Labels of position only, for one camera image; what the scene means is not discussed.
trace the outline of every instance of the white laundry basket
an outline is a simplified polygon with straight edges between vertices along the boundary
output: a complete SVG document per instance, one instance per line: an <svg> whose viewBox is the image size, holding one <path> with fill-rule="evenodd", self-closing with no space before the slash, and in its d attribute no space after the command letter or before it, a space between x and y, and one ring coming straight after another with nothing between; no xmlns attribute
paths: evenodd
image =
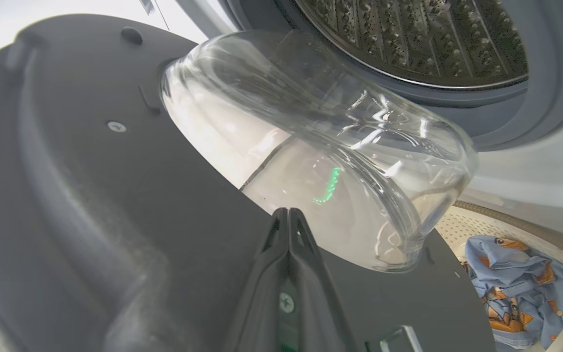
<svg viewBox="0 0 563 352"><path fill-rule="evenodd" d="M563 263L563 240L550 230L508 216L479 205L456 202L440 219L436 230L461 261L465 260L464 247L469 237L488 235L518 240ZM538 342L528 352L544 351ZM563 331L549 346L547 352L563 352Z"/></svg>

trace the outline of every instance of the screw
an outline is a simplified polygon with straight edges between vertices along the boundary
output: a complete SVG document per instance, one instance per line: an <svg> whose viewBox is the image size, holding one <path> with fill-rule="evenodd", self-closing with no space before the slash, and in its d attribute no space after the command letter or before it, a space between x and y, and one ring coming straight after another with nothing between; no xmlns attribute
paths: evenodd
<svg viewBox="0 0 563 352"><path fill-rule="evenodd" d="M295 310L295 301L285 292L280 293L280 308L286 313Z"/></svg>
<svg viewBox="0 0 563 352"><path fill-rule="evenodd" d="M116 122L116 121L109 121L108 122L108 129L110 129L114 132L119 132L119 133L123 133L123 132L127 131L127 127L125 127L125 125L123 125L123 123Z"/></svg>

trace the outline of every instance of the perforated basket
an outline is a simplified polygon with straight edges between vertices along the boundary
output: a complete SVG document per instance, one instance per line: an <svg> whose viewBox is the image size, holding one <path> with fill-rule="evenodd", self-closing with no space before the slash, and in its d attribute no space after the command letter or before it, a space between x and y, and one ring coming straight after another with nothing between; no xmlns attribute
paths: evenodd
<svg viewBox="0 0 563 352"><path fill-rule="evenodd" d="M461 261L465 260L467 239L483 234L518 240L563 263L562 238L533 223L479 205L456 202L436 225L436 229ZM544 349L537 343L528 349L528 352L535 351ZM563 352L563 331L547 351Z"/></svg>

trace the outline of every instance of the green light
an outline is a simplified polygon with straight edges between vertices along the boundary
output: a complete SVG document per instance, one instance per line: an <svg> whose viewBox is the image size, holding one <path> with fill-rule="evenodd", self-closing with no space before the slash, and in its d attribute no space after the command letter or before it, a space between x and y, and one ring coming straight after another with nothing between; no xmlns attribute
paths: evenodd
<svg viewBox="0 0 563 352"><path fill-rule="evenodd" d="M327 187L327 194L323 198L314 198L316 204L322 204L328 201L333 196L333 191L336 189L338 183L338 176L340 175L340 167L335 167L331 170L331 177L329 178L329 186Z"/></svg>

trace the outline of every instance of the laundry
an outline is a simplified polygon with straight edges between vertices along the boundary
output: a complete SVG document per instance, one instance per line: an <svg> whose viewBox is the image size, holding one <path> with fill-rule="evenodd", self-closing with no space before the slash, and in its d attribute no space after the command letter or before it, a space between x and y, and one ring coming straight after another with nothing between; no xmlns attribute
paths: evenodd
<svg viewBox="0 0 563 352"><path fill-rule="evenodd" d="M462 263L483 307L499 351L545 349L563 329L563 264L519 241L469 238Z"/></svg>

